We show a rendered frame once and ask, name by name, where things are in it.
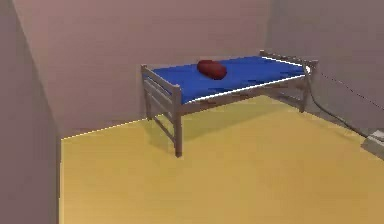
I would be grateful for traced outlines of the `grey floor lamp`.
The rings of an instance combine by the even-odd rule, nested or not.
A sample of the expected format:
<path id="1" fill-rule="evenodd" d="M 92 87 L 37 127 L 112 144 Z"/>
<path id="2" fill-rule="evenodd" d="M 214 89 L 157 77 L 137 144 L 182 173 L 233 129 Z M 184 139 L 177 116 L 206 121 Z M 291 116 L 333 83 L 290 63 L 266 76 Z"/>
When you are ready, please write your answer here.
<path id="1" fill-rule="evenodd" d="M 364 133 L 361 129 L 354 127 L 353 125 L 349 124 L 342 117 L 334 114 L 333 112 L 331 112 L 328 109 L 326 109 L 325 107 L 323 107 L 315 98 L 313 88 L 312 88 L 312 83 L 310 81 L 310 75 L 311 75 L 311 72 L 313 71 L 313 69 L 310 68 L 308 65 L 303 65 L 303 71 L 304 71 L 304 75 L 305 75 L 305 82 L 307 84 L 307 89 L 309 91 L 309 94 L 312 98 L 313 103 L 322 112 L 335 118 L 337 121 L 341 122 L 346 128 L 348 128 L 349 130 L 353 131 L 354 133 L 362 136 L 364 138 L 364 141 L 361 144 L 361 146 L 366 151 L 373 154 L 375 157 L 384 161 L 384 131 L 377 129 L 376 131 L 372 132 L 371 134 Z"/>

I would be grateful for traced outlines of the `dark red pillow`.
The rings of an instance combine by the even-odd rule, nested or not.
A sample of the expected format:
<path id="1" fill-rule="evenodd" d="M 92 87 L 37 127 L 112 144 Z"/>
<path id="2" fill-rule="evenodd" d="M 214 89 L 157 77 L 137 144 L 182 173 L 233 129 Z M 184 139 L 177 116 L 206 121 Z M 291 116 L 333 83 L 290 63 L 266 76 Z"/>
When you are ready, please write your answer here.
<path id="1" fill-rule="evenodd" d="M 197 63 L 197 70 L 213 80 L 222 80 L 227 75 L 227 68 L 213 60 L 200 60 Z"/>

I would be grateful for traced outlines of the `blue bed with grey frame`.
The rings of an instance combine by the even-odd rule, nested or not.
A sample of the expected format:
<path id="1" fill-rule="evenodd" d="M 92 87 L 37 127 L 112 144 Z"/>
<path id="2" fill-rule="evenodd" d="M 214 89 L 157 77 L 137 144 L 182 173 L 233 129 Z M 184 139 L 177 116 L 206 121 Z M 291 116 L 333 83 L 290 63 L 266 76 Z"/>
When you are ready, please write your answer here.
<path id="1" fill-rule="evenodd" d="M 302 92 L 300 98 L 293 98 L 292 101 L 303 112 L 309 95 L 303 65 L 313 69 L 310 78 L 318 67 L 316 60 L 265 50 L 261 50 L 257 56 L 218 62 L 227 68 L 227 75 L 222 80 L 213 80 L 201 74 L 197 70 L 197 63 L 155 69 L 146 64 L 140 66 L 145 117 L 157 121 L 152 112 L 156 106 L 169 120 L 173 129 L 166 129 L 164 133 L 174 144 L 177 157 L 183 154 L 181 118 L 184 115 L 260 95 L 287 98 L 282 92 L 285 88 L 295 88 Z"/>

